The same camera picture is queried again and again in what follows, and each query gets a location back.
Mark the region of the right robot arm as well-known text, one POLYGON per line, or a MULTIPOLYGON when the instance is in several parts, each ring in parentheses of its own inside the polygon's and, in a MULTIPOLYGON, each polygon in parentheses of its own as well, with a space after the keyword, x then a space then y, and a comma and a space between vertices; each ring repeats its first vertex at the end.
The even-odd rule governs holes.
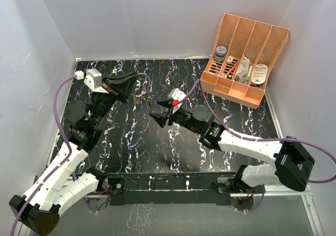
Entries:
POLYGON ((241 165, 233 178, 218 181, 213 187, 220 190, 247 192, 259 185, 283 185, 294 191, 305 191, 314 159, 300 144, 289 142, 261 142, 256 137, 236 137, 221 126, 208 107, 198 105, 187 111, 174 100, 158 101, 167 108, 149 115, 160 127, 178 125, 199 135, 199 141, 209 149, 236 152, 259 159, 262 165, 241 165))

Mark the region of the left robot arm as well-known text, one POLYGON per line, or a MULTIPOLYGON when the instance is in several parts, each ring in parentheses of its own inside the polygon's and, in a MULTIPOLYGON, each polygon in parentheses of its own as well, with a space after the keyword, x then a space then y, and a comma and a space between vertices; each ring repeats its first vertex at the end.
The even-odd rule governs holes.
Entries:
POLYGON ((105 77, 96 69, 77 71, 66 78, 57 88, 52 108, 63 144, 58 155, 22 195, 14 195, 9 201, 15 220, 10 234, 14 235, 20 222, 38 235, 49 235, 61 215, 87 194, 98 194, 108 189, 106 174, 93 167, 69 186, 64 183, 77 166, 95 148, 102 130, 100 124, 117 102, 127 103, 139 74, 131 72, 115 78, 105 77), (66 109, 66 118, 61 124, 57 112, 60 89, 67 82, 82 80, 91 90, 91 101, 74 101, 66 109))

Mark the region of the large metal keyring with clips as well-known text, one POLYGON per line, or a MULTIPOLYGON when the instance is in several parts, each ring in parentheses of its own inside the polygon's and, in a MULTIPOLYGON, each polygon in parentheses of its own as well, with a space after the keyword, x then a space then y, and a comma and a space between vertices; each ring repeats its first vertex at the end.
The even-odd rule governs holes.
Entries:
POLYGON ((145 73, 138 73, 136 79, 135 94, 132 93, 133 102, 135 105, 145 102, 148 107, 151 107, 151 103, 148 97, 148 93, 151 90, 152 80, 145 73))

